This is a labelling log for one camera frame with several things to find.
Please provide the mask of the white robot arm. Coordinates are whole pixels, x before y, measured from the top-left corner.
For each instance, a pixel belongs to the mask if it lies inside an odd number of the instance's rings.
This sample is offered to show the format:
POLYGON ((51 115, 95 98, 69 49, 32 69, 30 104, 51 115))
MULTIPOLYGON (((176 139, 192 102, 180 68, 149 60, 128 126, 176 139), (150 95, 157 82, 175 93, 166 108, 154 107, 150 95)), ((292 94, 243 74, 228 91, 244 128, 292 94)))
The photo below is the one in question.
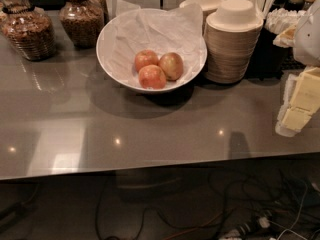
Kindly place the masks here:
POLYGON ((300 133, 320 109, 320 0, 299 20, 294 32, 294 59, 306 68, 285 83, 275 131, 285 137, 300 133))

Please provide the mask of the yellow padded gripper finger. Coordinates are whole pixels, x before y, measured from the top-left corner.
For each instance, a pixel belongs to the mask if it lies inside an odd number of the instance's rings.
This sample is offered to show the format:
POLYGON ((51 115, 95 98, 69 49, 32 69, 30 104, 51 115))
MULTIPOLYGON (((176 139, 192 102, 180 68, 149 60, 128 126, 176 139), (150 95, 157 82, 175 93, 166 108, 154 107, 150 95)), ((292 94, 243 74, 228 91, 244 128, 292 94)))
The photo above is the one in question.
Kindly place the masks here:
POLYGON ((307 66, 298 75, 286 80, 283 104, 280 107, 275 131, 285 137, 294 137, 320 109, 320 68, 307 66))

